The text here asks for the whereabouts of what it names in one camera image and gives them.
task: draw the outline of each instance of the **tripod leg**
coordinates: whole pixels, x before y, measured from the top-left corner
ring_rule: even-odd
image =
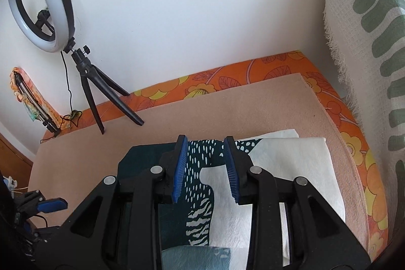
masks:
[[[100,75],[101,79],[107,83],[108,86],[110,86],[112,89],[116,90],[119,94],[123,96],[129,96],[129,93],[125,91],[121,86],[119,86],[116,82],[114,82],[110,77],[108,77],[104,72],[102,72],[100,69],[98,69],[95,65],[93,65],[93,68],[96,69],[98,74]]]
[[[120,109],[126,116],[128,116],[135,124],[140,126],[143,125],[144,121],[132,111],[122,100],[118,97],[117,94],[109,87],[109,85],[100,77],[95,68],[91,68],[87,72],[87,77],[90,79],[94,85],[107,97],[110,101]]]
[[[100,114],[98,113],[96,102],[94,102],[89,82],[86,77],[80,76],[80,79],[82,80],[83,91],[84,94],[86,95],[86,99],[87,102],[89,103],[90,109],[92,110],[94,119],[96,120],[96,123],[101,131],[101,134],[104,134],[104,125],[103,122],[101,121]]]

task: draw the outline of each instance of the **beige fabric mat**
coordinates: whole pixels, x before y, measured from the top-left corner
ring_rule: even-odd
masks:
[[[312,89],[300,74],[282,76],[219,93],[139,111],[143,127],[129,118],[105,122],[101,135],[93,125],[43,143],[32,168],[29,190],[46,198],[62,197],[65,211],[46,215],[61,225],[88,193],[135,145],[193,139],[235,139],[294,128],[300,137],[323,136],[331,153],[346,208],[346,224],[367,249],[369,227],[360,177],[346,144]],[[41,219],[35,223],[43,226]]]

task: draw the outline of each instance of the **silver screw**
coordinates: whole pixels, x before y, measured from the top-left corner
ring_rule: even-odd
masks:
[[[304,178],[303,176],[299,176],[296,178],[296,181],[299,185],[307,185],[308,184],[308,180],[306,178]]]
[[[106,176],[105,178],[104,178],[104,184],[106,184],[106,185],[111,185],[111,184],[113,184],[114,182],[115,182],[115,177],[114,176],[112,176],[112,175],[110,175],[110,176]]]
[[[151,167],[151,173],[153,173],[153,174],[159,174],[162,171],[163,171],[162,166],[156,165],[156,166]]]
[[[250,167],[250,172],[253,174],[260,174],[262,172],[262,168],[259,166],[252,166]]]

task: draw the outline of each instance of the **orange floral tablecloth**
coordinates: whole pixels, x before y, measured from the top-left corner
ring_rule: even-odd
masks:
[[[387,245],[388,218],[380,174],[359,126],[350,110],[318,69],[299,51],[234,63],[224,67],[170,80],[131,93],[122,100],[139,111],[170,102],[252,84],[283,75],[300,73],[333,119],[356,163],[367,204],[370,229],[369,255],[374,260]],[[110,101],[97,106],[102,121],[123,116]],[[83,111],[78,127],[61,135],[96,124],[90,109]],[[51,137],[47,132],[44,139]]]

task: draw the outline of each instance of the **wooden floor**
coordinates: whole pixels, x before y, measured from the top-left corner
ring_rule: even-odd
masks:
[[[3,176],[11,176],[17,181],[17,188],[24,188],[30,181],[31,169],[32,162],[0,134],[0,171]]]

